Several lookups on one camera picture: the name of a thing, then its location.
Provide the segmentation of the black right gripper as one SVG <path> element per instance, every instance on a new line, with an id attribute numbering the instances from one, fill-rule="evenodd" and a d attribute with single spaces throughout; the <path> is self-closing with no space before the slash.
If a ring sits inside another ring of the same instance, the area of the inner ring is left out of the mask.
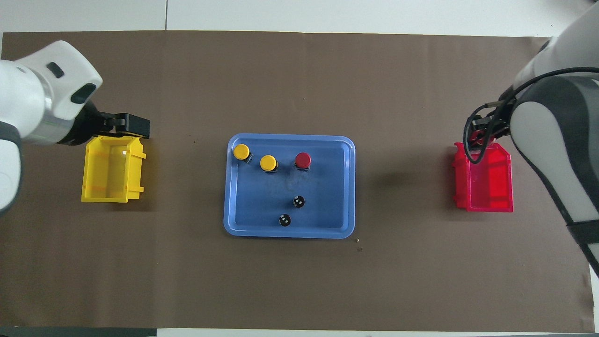
<path id="1" fill-rule="evenodd" d="M 473 117 L 473 121 L 471 121 L 472 129 L 486 129 L 489 127 L 489 132 L 485 132 L 485 149 L 488 149 L 496 139 L 511 134 L 512 110 L 494 109 L 490 113 L 490 117 Z"/>

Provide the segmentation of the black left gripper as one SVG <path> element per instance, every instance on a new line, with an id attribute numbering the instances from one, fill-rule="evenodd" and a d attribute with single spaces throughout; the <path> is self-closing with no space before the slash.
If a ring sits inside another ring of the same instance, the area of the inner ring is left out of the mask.
<path id="1" fill-rule="evenodd" d="M 150 138 L 150 121 L 132 114 L 110 114 L 99 111 L 92 101 L 83 105 L 73 120 L 70 130 L 70 145 L 77 146 L 89 141 L 92 137 L 104 135 L 115 128 L 124 136 Z"/>

